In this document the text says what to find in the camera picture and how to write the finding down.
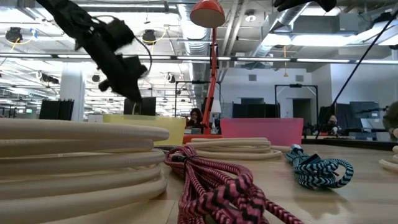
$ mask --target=desk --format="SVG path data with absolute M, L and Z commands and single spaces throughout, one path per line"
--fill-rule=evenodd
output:
M 354 166 L 354 178 L 345 187 L 321 192 L 305 189 L 294 180 L 291 165 L 284 158 L 274 161 L 237 162 L 252 170 L 255 184 L 275 203 L 286 208 L 304 223 L 390 224 L 398 223 L 398 174 L 384 170 L 379 160 L 393 152 L 336 146 L 303 146 L 307 154 L 339 158 Z M 171 168 L 163 166 L 169 178 L 167 191 L 148 201 L 51 224 L 176 224 L 178 200 L 183 181 Z M 266 212 L 270 223 L 282 223 Z

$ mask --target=cream rope coil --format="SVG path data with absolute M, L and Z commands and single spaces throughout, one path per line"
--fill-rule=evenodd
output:
M 385 169 L 398 172 L 398 146 L 394 146 L 392 151 L 397 154 L 393 155 L 392 159 L 381 159 L 379 164 Z
M 192 139 L 187 145 L 211 159 L 264 160 L 282 155 L 266 138 Z
M 160 195 L 162 128 L 0 119 L 0 223 L 42 223 Z

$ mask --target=doorway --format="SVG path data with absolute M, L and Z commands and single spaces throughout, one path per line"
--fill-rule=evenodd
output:
M 304 125 L 311 124 L 311 99 L 293 99 L 293 117 L 303 118 Z

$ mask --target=blue and black cord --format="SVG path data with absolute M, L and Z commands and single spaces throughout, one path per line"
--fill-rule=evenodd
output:
M 354 175 L 351 164 L 341 159 L 321 159 L 317 154 L 303 153 L 299 145 L 293 145 L 285 158 L 293 163 L 293 171 L 298 183 L 311 189 L 319 187 L 340 188 L 347 185 Z M 344 176 L 336 181 L 338 166 L 346 169 Z

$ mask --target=coiled rope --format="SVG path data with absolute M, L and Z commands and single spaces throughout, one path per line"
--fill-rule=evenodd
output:
M 398 172 L 398 146 L 394 146 L 392 151 L 397 154 L 393 155 L 392 159 L 381 159 L 379 164 L 387 170 Z
M 253 184 L 250 170 L 243 166 L 201 159 L 190 146 L 171 149 L 165 163 L 185 178 L 178 203 L 178 224 L 203 224 L 205 215 L 217 223 L 268 223 L 262 216 L 264 210 L 284 223 L 302 223 L 267 199 Z
M 341 159 L 320 159 L 316 154 L 309 156 L 303 153 L 299 145 L 293 145 L 285 158 L 293 163 L 293 171 L 298 183 L 311 189 L 344 187 L 354 175 L 353 166 L 348 162 Z M 335 171 L 338 166 L 343 166 L 346 172 L 339 181 L 336 181 Z
M 282 155 L 266 138 L 192 139 L 187 145 L 200 157 L 210 159 L 265 160 Z
M 0 223 L 42 223 L 160 195 L 161 128 L 0 119 Z

